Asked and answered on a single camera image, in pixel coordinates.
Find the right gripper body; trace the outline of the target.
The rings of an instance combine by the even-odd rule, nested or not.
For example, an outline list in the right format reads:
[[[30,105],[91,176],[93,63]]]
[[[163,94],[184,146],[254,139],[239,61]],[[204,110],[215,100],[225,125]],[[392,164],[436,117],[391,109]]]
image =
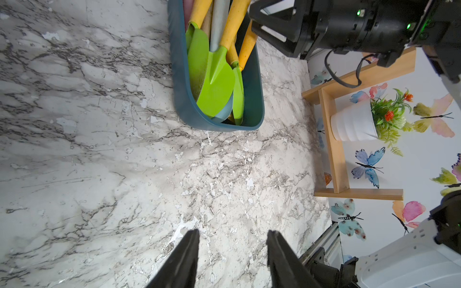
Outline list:
[[[381,67],[401,56],[419,24],[427,1],[309,1],[304,18],[308,60],[317,49],[336,54],[374,54]]]

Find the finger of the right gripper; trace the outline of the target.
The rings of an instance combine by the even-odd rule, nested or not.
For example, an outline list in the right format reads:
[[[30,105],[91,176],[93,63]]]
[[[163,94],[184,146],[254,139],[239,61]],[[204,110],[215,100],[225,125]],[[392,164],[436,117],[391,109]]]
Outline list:
[[[313,1],[295,1],[274,13],[265,9],[279,1],[257,1],[250,5],[252,31],[289,58],[307,58],[315,50],[317,13]]]

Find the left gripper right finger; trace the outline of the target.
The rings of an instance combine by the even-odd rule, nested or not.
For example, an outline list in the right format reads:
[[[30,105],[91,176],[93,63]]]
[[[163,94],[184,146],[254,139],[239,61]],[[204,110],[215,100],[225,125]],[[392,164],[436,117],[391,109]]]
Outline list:
[[[299,261],[280,232],[268,231],[267,247],[273,288],[321,287]]]

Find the green trowel light-blue handle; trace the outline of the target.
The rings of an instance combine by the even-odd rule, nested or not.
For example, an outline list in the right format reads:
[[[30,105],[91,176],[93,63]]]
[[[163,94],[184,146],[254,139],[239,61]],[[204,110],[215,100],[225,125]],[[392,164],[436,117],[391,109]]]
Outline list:
[[[242,71],[244,70],[247,64],[249,56],[251,55],[256,41],[258,39],[258,36],[252,31],[252,26],[253,20],[251,20],[248,25],[241,46],[240,54],[237,55],[235,44],[232,44],[226,55],[226,60],[233,69],[233,73],[235,76],[232,115],[234,118],[234,122],[237,126],[240,126],[243,123],[244,115],[244,85]]]

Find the green shovel wooden handle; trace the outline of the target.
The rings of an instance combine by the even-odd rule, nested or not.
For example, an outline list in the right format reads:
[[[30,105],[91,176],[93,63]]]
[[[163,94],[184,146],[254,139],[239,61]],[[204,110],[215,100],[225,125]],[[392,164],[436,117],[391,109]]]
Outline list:
[[[206,33],[208,39],[210,39],[211,35],[211,23],[212,23],[212,11],[213,11],[213,2],[211,2],[210,8],[208,9],[204,21],[201,26],[201,30]]]

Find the green narrow shovel yellow handle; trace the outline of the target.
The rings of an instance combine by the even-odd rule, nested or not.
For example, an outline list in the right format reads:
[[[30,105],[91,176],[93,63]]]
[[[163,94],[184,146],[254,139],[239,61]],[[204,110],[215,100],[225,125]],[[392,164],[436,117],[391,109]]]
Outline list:
[[[209,40],[207,34],[201,30],[201,27],[211,3],[211,0],[198,0],[194,2],[186,31],[190,87],[195,100],[198,100],[204,86],[208,64]]]

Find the purple shovel pink handle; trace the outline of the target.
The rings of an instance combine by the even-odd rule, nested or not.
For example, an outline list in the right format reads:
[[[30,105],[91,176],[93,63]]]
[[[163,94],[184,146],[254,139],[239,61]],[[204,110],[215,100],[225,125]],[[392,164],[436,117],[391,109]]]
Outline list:
[[[184,10],[184,23],[185,26],[188,27],[188,23],[191,18],[192,10],[193,10],[193,5],[194,5],[194,0],[183,0],[183,10]]]

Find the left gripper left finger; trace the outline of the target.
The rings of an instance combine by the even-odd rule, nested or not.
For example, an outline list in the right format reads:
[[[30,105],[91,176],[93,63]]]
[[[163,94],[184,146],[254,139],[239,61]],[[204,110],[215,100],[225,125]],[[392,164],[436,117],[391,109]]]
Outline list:
[[[198,229],[188,231],[146,288],[194,288],[199,237]]]

